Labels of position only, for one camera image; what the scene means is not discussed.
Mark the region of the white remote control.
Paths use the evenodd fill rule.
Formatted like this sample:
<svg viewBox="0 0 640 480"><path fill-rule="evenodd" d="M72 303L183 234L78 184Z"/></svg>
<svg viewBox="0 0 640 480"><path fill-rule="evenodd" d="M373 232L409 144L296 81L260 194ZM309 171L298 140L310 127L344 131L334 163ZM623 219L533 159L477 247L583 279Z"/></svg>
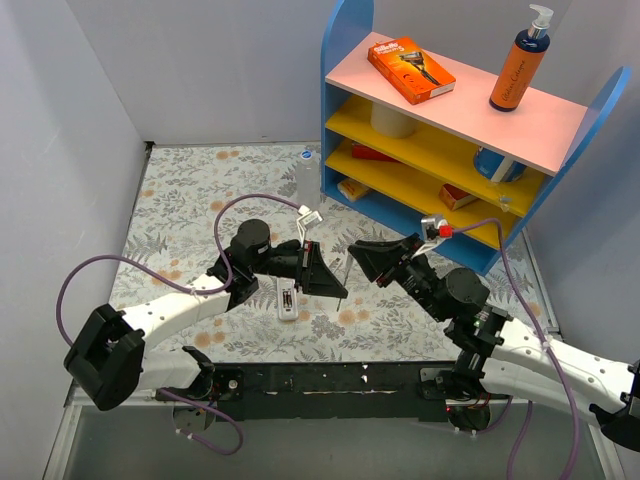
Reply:
<svg viewBox="0 0 640 480"><path fill-rule="evenodd" d="M276 279L277 311L282 322L296 321L299 318L298 299L295 282L292 279Z"/></svg>

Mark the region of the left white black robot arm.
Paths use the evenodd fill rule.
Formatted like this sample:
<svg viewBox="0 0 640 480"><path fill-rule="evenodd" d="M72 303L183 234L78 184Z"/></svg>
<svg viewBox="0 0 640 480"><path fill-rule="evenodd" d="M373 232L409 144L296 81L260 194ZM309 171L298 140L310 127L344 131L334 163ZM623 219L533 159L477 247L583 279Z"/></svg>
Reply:
<svg viewBox="0 0 640 480"><path fill-rule="evenodd" d="M215 265L184 292L120 311L109 304L97 307L73 341L64 368L102 411L119 406L138 390L167 389L203 401L220 388L213 362L192 346L169 352L156 347L247 301L259 288L259 275L291 281L307 295L348 295L324 263L318 243L291 240L272 246L269 226L247 220Z"/></svg>

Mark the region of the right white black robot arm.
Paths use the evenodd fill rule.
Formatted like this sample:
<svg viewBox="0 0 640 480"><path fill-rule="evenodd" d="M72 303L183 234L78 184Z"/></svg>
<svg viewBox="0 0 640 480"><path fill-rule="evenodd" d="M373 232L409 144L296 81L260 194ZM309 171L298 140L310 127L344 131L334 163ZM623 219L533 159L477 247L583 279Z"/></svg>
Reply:
<svg viewBox="0 0 640 480"><path fill-rule="evenodd" d="M468 268L440 276L417 235L392 242L359 240L349 254L380 288L397 283L461 350L454 389L464 397L503 394L576 411L606 438L639 448L639 366L599 357L490 305L488 288Z"/></svg>

